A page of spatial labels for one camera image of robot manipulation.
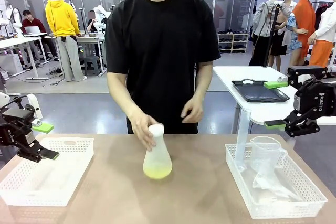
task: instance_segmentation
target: person in yellow hoodie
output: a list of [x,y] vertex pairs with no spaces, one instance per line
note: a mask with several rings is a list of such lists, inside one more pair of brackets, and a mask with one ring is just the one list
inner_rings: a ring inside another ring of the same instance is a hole
[[46,15],[50,29],[56,37],[65,80],[86,80],[79,63],[76,40],[79,28],[73,7],[64,0],[48,0]]

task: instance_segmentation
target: beaker handle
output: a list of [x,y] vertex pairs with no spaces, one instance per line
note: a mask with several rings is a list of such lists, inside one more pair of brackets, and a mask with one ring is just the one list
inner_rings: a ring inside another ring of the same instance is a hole
[[283,152],[283,157],[281,160],[281,165],[277,165],[277,168],[283,168],[284,167],[284,162],[285,162],[285,158],[288,156],[288,152],[285,149],[281,149],[280,152]]

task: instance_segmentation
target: white plastic basket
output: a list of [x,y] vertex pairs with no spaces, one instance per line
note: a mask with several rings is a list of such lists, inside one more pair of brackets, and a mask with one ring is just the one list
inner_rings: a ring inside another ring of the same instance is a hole
[[[251,144],[246,144],[244,160],[251,158]],[[226,163],[237,184],[245,205],[252,219],[282,219],[282,218],[305,218],[315,217],[323,205],[328,202],[327,198],[308,178],[301,168],[287,156],[282,168],[282,174],[286,181],[296,190],[303,202],[274,202],[261,204],[255,202],[241,173],[238,171],[234,156],[236,144],[226,144]]]
[[0,183],[0,196],[11,206],[66,206],[93,157],[93,138],[45,138],[56,160],[22,161]]

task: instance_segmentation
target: black tray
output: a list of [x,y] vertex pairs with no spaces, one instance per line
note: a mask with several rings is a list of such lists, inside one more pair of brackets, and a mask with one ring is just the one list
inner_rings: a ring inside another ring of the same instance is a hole
[[240,95],[248,102],[286,102],[289,97],[278,89],[264,87],[266,81],[245,79],[232,81]]

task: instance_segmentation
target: yellow hoodie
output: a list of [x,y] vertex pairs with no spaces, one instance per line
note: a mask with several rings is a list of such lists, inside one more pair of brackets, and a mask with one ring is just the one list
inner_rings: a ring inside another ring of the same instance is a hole
[[46,15],[55,37],[79,34],[75,11],[64,0],[48,0]]

